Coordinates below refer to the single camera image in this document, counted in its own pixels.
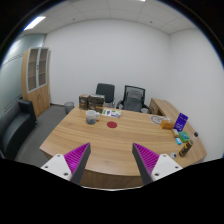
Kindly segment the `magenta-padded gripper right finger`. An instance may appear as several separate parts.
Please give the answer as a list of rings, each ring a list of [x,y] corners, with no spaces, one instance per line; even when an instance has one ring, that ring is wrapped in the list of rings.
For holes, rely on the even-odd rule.
[[[144,185],[182,169],[169,155],[157,154],[137,143],[133,144],[132,153]]]

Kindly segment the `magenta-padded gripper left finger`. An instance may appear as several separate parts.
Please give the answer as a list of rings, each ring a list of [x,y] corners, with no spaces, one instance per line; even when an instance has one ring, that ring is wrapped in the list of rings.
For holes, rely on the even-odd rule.
[[[79,185],[90,153],[90,144],[86,143],[65,155],[56,154],[42,166],[42,169]]]

